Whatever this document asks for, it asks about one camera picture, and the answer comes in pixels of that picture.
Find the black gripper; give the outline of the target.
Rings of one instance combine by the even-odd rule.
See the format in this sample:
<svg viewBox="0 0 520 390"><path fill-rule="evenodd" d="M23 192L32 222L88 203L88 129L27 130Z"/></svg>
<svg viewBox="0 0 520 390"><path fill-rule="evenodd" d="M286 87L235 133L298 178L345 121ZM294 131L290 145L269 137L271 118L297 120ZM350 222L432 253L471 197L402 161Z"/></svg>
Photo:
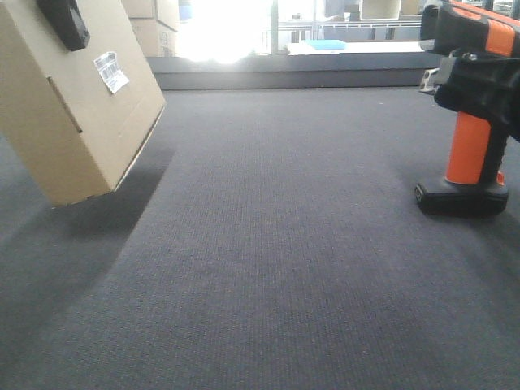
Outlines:
<svg viewBox="0 0 520 390"><path fill-rule="evenodd" d="M419 91L443 108L485 119L519 139L519 58L454 50L424 72Z"/></svg>

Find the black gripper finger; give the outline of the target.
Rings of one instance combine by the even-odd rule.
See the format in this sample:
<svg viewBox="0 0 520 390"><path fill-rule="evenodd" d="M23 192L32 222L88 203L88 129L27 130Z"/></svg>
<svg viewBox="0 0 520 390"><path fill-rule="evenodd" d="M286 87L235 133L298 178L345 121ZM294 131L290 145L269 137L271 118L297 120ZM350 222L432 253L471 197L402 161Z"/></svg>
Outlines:
<svg viewBox="0 0 520 390"><path fill-rule="evenodd" d="M89 30L76 0L37 0L37 6L69 51L83 50L88 46Z"/></svg>

